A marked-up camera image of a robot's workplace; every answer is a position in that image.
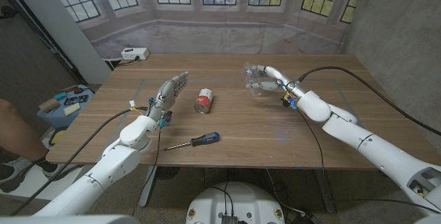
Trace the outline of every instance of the screwdriver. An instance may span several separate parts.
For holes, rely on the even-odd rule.
[[[208,145],[211,143],[215,143],[219,140],[219,133],[212,132],[211,134],[204,134],[201,137],[191,139],[190,142],[186,142],[180,145],[174,145],[171,147],[164,148],[164,151],[168,151],[178,147],[185,147],[188,145],[197,146],[197,145]]]

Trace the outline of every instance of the can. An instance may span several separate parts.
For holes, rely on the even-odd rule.
[[[212,105],[213,101],[213,91],[204,88],[199,92],[198,100],[194,104],[194,109],[201,114],[207,114],[209,111],[209,107]]]

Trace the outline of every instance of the screwdriver shaft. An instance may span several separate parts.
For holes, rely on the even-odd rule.
[[[186,143],[182,143],[182,144],[179,144],[179,145],[174,145],[174,146],[171,146],[171,147],[167,147],[167,148],[164,148],[164,151],[168,151],[168,150],[171,150],[171,149],[174,149],[174,148],[178,148],[178,147],[185,147],[185,146],[188,146],[188,145],[191,145],[191,143],[190,142],[186,142]]]

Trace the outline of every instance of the person's leg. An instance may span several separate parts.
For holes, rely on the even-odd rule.
[[[38,161],[49,151],[14,106],[3,99],[0,99],[0,147],[29,161]]]

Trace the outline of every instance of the wooden table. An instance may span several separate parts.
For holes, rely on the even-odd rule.
[[[317,143],[305,121],[296,111],[284,108],[282,90],[253,97],[245,89],[243,64],[270,65],[292,79],[325,65],[341,66],[362,77],[387,95],[357,58],[349,55],[255,55],[255,54],[151,54],[147,61],[117,68],[99,88],[94,98],[47,155],[53,163],[64,163],[79,146],[112,115],[127,109],[129,100],[148,106],[148,99],[159,86],[188,70],[188,84],[172,107],[172,122],[161,133],[157,165],[197,167],[322,167]],[[418,159],[441,164],[441,157],[424,139],[415,124],[383,102],[371,90],[344,72],[319,71],[302,83],[330,104],[348,110],[359,118],[362,127],[402,148]],[[202,88],[214,91],[209,114],[198,114],[194,103]],[[132,111],[111,121],[75,158],[75,163],[96,163],[106,144],[132,122]],[[308,121],[323,150],[329,169],[373,169],[374,166],[353,148],[326,134],[324,123]],[[188,142],[190,138],[218,132],[220,141],[211,145],[163,148]],[[141,163],[152,165],[156,157],[158,130]]]

